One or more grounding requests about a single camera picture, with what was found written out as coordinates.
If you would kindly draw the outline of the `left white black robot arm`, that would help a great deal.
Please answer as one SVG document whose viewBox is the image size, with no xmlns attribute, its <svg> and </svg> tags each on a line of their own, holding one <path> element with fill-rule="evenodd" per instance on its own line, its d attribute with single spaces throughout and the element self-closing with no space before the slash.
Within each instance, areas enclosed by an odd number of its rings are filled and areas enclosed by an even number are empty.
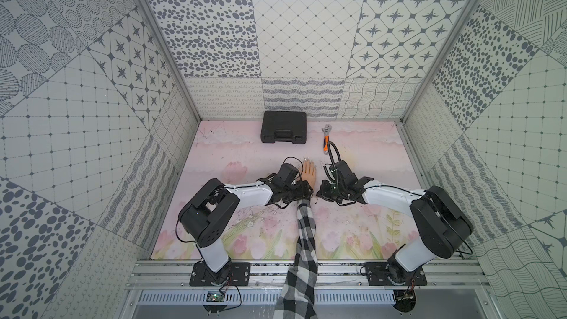
<svg viewBox="0 0 567 319">
<path fill-rule="evenodd" d="M 227 278 L 230 257 L 221 241 L 226 227 L 236 211 L 254 206 L 274 205 L 280 209 L 293 202 L 307 200 L 313 187 L 290 163 L 283 163 L 254 183 L 224 184 L 217 178 L 208 180 L 185 204 L 177 217 L 177 225 L 191 235 L 205 269 L 219 282 Z"/>
</svg>

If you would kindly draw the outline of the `checkered sleeve forearm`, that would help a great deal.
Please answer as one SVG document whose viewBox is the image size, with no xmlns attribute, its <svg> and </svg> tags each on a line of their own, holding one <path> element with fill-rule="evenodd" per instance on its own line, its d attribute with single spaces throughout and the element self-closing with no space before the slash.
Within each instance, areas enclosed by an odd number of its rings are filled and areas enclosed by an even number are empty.
<svg viewBox="0 0 567 319">
<path fill-rule="evenodd" d="M 315 233 L 311 202 L 301 200 L 297 210 L 299 236 L 293 265 L 286 274 L 276 301 L 274 318 L 316 318 L 315 286 L 318 277 Z"/>
</svg>

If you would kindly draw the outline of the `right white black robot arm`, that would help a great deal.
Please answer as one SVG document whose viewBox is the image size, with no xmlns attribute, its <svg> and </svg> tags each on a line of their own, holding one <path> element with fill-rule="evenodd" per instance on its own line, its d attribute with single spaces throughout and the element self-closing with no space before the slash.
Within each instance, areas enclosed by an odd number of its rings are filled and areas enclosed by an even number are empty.
<svg viewBox="0 0 567 319">
<path fill-rule="evenodd" d="M 391 255 L 385 271 L 395 284 L 407 281 L 422 265 L 435 258 L 450 258 L 473 233 L 473 224 L 438 186 L 409 191 L 357 177 L 345 161 L 323 167 L 326 179 L 317 197 L 339 206 L 379 205 L 412 217 L 418 236 Z"/>
</svg>

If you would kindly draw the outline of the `mannequin hand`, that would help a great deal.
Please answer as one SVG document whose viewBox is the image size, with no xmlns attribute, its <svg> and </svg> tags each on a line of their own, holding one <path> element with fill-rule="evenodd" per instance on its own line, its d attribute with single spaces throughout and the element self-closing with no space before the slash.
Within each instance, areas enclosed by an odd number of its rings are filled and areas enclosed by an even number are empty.
<svg viewBox="0 0 567 319">
<path fill-rule="evenodd" d="M 315 164 L 310 159 L 305 159 L 303 161 L 303 171 L 301 172 L 301 179 L 307 181 L 312 189 L 316 186 L 316 174 L 317 170 Z"/>
</svg>

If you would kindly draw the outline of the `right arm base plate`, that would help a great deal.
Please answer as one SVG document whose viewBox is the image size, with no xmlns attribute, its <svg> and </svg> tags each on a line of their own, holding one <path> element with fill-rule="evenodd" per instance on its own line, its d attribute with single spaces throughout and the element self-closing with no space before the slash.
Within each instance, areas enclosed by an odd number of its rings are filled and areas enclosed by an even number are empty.
<svg viewBox="0 0 567 319">
<path fill-rule="evenodd" d="M 369 286 L 426 286 L 428 280 L 422 267 L 406 271 L 401 266 L 384 261 L 366 262 L 361 273 L 367 278 Z"/>
</svg>

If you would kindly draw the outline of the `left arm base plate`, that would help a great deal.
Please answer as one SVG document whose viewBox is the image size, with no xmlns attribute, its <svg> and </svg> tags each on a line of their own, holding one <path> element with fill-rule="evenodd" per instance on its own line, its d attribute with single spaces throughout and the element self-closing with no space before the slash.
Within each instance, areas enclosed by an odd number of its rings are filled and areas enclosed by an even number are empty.
<svg viewBox="0 0 567 319">
<path fill-rule="evenodd" d="M 249 262 L 229 261 L 220 271 L 214 273 L 204 260 L 193 266 L 190 277 L 191 287 L 221 286 L 230 282 L 231 285 L 247 286 L 250 280 Z"/>
</svg>

